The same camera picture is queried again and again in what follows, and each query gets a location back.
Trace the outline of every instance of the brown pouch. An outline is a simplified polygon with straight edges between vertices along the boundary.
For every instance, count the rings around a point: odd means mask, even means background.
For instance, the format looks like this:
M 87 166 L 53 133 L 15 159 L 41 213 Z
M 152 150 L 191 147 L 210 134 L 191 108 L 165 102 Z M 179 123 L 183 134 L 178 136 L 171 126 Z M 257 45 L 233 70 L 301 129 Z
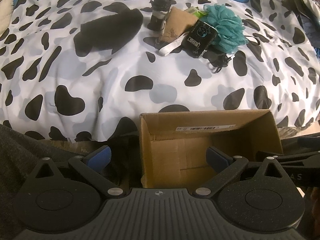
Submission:
M 164 32 L 160 36 L 160 41 L 168 43 L 179 38 L 185 31 L 192 27 L 198 20 L 198 17 L 188 12 L 172 7 L 167 16 Z

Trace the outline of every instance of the teal loofah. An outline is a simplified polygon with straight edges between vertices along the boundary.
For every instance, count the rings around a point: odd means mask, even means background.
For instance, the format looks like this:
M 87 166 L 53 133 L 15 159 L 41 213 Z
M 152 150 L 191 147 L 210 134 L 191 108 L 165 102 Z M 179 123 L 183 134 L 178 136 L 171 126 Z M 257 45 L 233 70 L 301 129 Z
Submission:
M 208 14 L 200 20 L 208 23 L 218 32 L 212 42 L 216 49 L 231 53 L 237 46 L 248 43 L 243 35 L 245 27 L 242 25 L 242 20 L 232 10 L 225 5 L 215 4 L 214 6 L 204 5 L 204 11 Z

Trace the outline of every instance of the cardboard box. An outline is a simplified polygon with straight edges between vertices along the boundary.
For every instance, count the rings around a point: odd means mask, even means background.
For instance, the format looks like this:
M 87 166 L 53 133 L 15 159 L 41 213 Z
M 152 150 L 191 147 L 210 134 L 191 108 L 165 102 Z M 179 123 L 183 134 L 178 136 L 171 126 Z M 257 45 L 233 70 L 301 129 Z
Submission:
M 209 146 L 249 161 L 257 151 L 282 153 L 269 110 L 141 114 L 143 187 L 195 190 L 215 175 L 205 160 Z

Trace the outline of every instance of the metal screw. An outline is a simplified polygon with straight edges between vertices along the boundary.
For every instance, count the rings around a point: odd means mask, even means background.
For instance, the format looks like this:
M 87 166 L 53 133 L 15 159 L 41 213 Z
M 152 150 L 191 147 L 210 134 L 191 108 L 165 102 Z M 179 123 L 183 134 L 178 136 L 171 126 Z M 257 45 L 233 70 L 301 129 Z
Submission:
M 211 193 L 211 190 L 206 187 L 199 187 L 196 189 L 196 193 L 200 196 L 207 196 Z
M 108 189 L 108 194 L 111 196 L 119 196 L 123 193 L 123 189 L 119 187 L 112 187 Z

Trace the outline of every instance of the cow print bedding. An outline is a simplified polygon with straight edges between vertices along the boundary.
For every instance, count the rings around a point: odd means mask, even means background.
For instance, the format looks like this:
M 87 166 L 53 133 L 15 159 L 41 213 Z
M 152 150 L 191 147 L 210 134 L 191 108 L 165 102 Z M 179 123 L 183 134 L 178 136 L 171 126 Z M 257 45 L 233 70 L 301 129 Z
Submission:
M 319 62 L 282 0 L 171 1 L 183 10 L 225 4 L 250 42 L 213 73 L 210 52 L 157 54 L 150 0 L 19 0 L 0 37 L 0 122 L 36 139 L 105 141 L 135 132 L 146 112 L 269 108 L 279 126 L 315 120 Z M 134 8 L 144 19 L 132 40 L 113 33 L 104 50 L 78 42 L 81 24 Z

